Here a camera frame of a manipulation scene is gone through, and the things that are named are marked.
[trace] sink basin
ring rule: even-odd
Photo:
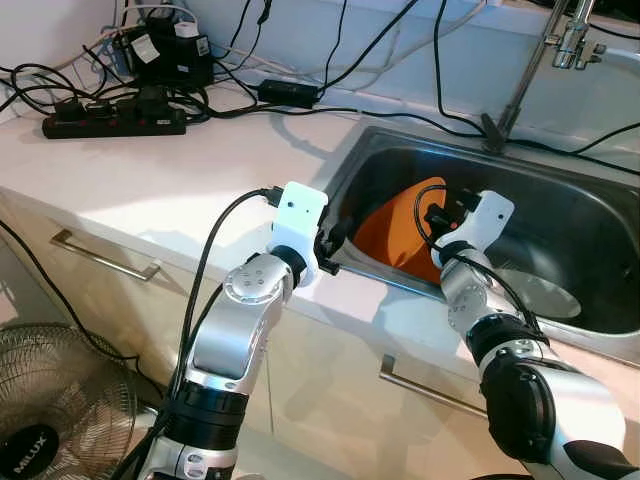
[[[327,187],[330,210],[322,228],[344,238],[331,259],[442,301],[438,285],[377,262],[352,243],[368,215],[433,176],[458,189],[495,190],[515,203],[503,235],[486,253],[496,268],[533,274],[577,300],[573,314],[540,318],[549,336],[640,365],[640,198],[634,187],[371,127]]]

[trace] power adapter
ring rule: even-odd
[[[301,83],[263,80],[256,88],[258,100],[288,107],[311,108],[318,101],[318,87]]]

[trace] white countertop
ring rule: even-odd
[[[235,93],[219,91],[222,103],[234,103]],[[194,125],[185,136],[52,141],[43,137],[40,119],[20,118],[0,126],[0,193],[60,224],[194,271],[209,229],[234,198],[290,180],[324,189],[370,123],[331,114],[256,114]],[[436,140],[473,143],[404,125]],[[532,160],[552,158],[536,154]],[[567,169],[638,184],[637,177],[563,162]],[[274,213],[259,200],[239,207],[216,239],[208,275],[222,280],[249,255],[264,251]],[[477,378],[469,352],[447,324],[445,305],[435,300],[341,271],[336,278],[323,273],[296,290],[289,308],[387,344],[389,353]],[[639,421],[639,371],[559,347],[579,368],[603,377],[625,414]]]

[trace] cabinet drawer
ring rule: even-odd
[[[485,420],[379,379],[383,354],[287,312],[270,345],[276,438],[358,479],[524,473],[494,444]],[[399,375],[482,406],[477,384],[396,356]]]

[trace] metal handle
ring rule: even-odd
[[[118,272],[124,273],[125,275],[129,275],[130,277],[136,278],[138,280],[142,280],[143,282],[148,282],[153,278],[153,276],[160,271],[160,265],[157,260],[151,262],[151,264],[145,268],[143,271],[136,270],[134,268],[123,265],[115,260],[111,260],[110,258],[103,257],[97,253],[86,250],[82,247],[78,247],[77,245],[73,245],[69,243],[68,240],[71,238],[72,233],[67,230],[61,230],[59,233],[54,235],[50,242],[60,248],[64,248],[73,253],[77,253],[82,255],[83,257],[88,258],[89,260],[93,260],[94,262],[100,263],[105,267],[112,268]]]
[[[440,393],[437,390],[425,387],[424,385],[420,385],[419,383],[412,382],[411,380],[396,375],[395,373],[393,373],[393,366],[395,365],[395,363],[396,359],[394,357],[385,354],[382,357],[382,364],[380,365],[380,373],[378,374],[378,377],[395,385],[398,385],[399,387],[406,388],[407,390],[419,393],[420,395],[424,395],[425,397],[446,405],[447,407],[455,408],[456,410],[460,410],[461,412],[484,418],[485,420],[487,419],[487,412],[482,410],[481,408],[476,407],[475,405],[463,402],[461,400],[458,400],[457,398],[451,397],[444,393]]]

